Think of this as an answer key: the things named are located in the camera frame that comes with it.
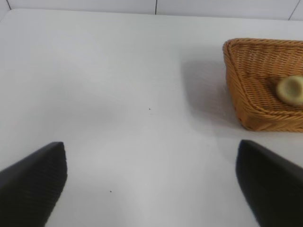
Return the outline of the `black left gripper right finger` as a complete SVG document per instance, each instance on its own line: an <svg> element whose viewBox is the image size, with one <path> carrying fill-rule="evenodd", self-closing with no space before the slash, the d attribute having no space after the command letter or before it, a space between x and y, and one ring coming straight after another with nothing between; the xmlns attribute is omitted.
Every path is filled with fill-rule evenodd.
<svg viewBox="0 0 303 227"><path fill-rule="evenodd" d="M261 227L303 225L303 169L266 147L239 143L235 165L240 189Z"/></svg>

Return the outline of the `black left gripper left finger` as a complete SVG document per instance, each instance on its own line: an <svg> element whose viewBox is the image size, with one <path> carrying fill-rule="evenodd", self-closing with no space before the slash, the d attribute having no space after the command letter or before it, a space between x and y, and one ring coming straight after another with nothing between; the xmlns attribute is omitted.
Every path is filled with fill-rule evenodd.
<svg viewBox="0 0 303 227"><path fill-rule="evenodd" d="M67 181L63 142L51 142L0 173L0 225L44 227Z"/></svg>

